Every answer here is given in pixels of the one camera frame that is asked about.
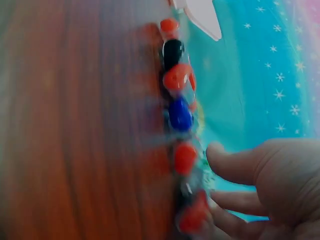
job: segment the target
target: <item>white plastic piece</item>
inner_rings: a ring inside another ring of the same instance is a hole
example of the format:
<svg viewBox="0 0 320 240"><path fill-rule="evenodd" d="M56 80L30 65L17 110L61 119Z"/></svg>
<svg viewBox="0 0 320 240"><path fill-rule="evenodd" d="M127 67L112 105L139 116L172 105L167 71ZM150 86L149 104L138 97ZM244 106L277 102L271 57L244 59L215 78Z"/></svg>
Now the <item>white plastic piece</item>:
<svg viewBox="0 0 320 240"><path fill-rule="evenodd" d="M184 9L187 6L186 0L171 0L175 9Z"/></svg>
<svg viewBox="0 0 320 240"><path fill-rule="evenodd" d="M171 0L175 9L184 9L188 18L210 36L218 41L222 38L217 14L211 0Z"/></svg>

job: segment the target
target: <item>fingernail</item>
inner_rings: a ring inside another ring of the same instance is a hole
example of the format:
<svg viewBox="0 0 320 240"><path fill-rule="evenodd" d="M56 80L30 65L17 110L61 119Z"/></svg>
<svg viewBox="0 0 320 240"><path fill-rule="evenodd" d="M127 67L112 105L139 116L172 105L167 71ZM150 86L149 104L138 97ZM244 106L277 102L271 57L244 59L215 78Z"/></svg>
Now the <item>fingernail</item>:
<svg viewBox="0 0 320 240"><path fill-rule="evenodd" d="M216 209L218 206L218 204L215 201L213 201L211 197L208 198L208 205L211 210Z"/></svg>

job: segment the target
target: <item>hand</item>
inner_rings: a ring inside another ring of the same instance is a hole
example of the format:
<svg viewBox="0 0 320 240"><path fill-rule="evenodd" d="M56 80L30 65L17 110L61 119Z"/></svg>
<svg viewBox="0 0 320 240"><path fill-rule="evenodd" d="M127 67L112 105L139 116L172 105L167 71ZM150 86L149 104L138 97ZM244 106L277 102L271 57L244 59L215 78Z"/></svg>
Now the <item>hand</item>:
<svg viewBox="0 0 320 240"><path fill-rule="evenodd" d="M270 140L235 154L211 144L206 156L223 179L256 187L256 192L212 193L218 205L211 210L214 232L220 235L212 239L320 239L320 141ZM226 210L269 220L245 222Z"/></svg>

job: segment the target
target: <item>blue bead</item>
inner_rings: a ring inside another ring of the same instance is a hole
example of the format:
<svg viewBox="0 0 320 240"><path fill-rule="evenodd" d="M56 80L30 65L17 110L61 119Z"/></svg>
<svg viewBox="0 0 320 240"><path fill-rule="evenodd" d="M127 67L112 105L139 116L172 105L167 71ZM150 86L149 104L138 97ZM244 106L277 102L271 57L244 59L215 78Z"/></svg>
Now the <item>blue bead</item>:
<svg viewBox="0 0 320 240"><path fill-rule="evenodd" d="M183 97L175 99L168 109L170 124L178 132L187 132L194 123L194 117Z"/></svg>

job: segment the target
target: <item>finger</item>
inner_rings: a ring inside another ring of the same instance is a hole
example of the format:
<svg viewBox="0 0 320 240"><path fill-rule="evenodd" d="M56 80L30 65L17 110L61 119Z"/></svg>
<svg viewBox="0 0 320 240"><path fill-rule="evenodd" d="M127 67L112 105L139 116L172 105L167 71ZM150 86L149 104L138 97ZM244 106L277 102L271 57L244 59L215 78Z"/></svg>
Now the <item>finger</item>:
<svg viewBox="0 0 320 240"><path fill-rule="evenodd" d="M211 222L203 226L202 231L195 236L194 240L232 240L232 238Z"/></svg>
<svg viewBox="0 0 320 240"><path fill-rule="evenodd" d="M212 170L233 183L254 185L254 172L259 161L253 151L228 154L220 144L210 144L206 157Z"/></svg>
<svg viewBox="0 0 320 240"><path fill-rule="evenodd" d="M231 237L241 234L243 227L247 224L243 219L227 212L218 205L211 207L214 225Z"/></svg>
<svg viewBox="0 0 320 240"><path fill-rule="evenodd" d="M256 192L213 191L211 197L223 209L256 216L269 215Z"/></svg>

